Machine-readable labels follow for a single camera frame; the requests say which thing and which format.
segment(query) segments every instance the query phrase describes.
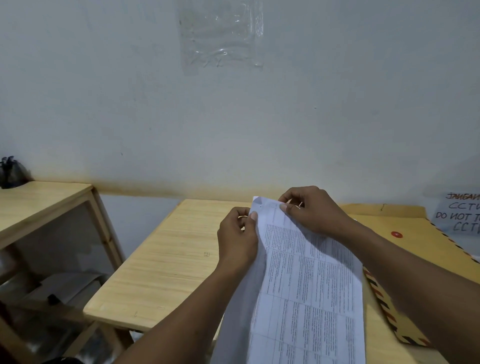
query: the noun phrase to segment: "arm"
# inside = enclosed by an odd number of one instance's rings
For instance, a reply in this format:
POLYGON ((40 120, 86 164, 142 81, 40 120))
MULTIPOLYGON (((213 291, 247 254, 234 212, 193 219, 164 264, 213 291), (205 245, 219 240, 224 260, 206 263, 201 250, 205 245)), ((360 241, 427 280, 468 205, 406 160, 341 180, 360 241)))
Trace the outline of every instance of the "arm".
POLYGON ((235 207, 220 223, 219 261, 215 271, 124 352, 116 364, 202 362, 231 296, 257 255, 257 214, 245 217, 249 210, 235 207))
POLYGON ((291 188, 281 209, 345 245, 450 363, 480 360, 480 285, 430 263, 350 218, 317 187, 291 188), (305 208, 297 208, 303 202, 305 208))

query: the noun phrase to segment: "stack of paper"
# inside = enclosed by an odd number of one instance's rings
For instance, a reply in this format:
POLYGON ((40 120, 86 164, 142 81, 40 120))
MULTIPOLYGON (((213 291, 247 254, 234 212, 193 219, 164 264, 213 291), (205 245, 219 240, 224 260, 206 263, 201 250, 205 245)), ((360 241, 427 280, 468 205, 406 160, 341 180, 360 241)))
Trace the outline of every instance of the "stack of paper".
POLYGON ((255 197, 257 258, 225 311, 212 364, 365 363, 360 261, 255 197))

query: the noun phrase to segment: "transparent tape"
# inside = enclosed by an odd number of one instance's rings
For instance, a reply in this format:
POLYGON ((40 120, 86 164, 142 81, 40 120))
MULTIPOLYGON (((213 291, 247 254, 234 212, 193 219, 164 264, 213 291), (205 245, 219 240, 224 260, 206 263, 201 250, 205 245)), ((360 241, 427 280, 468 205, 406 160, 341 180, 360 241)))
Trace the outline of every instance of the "transparent tape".
POLYGON ((185 71, 262 67, 262 0, 176 0, 176 4, 185 71))

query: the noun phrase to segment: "sign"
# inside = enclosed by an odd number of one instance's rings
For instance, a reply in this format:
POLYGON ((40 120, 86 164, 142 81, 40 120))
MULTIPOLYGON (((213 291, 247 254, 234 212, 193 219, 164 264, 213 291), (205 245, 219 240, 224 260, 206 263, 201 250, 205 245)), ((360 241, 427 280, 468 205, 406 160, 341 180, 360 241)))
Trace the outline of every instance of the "sign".
POLYGON ((433 223, 447 234, 480 236, 480 194, 446 194, 433 215, 433 223))

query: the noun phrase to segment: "wooden table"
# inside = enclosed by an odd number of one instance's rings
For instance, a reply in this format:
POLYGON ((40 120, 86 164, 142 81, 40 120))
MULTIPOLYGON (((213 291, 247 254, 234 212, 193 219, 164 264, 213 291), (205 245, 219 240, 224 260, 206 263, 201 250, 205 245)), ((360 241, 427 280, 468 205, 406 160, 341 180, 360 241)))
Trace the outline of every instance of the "wooden table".
MULTIPOLYGON (((245 202, 184 200, 102 286, 84 313, 117 328, 148 331, 214 270, 216 231, 245 202)), ((398 342, 365 278, 367 363, 446 363, 438 351, 398 342)))
MULTIPOLYGON (((98 194, 90 184, 29 182, 16 188, 0 190, 0 249, 9 247, 18 239, 83 203, 86 203, 110 262, 117 269, 123 263, 118 242, 98 194)), ((0 277, 0 284, 10 276, 7 274, 0 277)), ((37 361, 1 318, 0 343, 21 363, 37 361)))

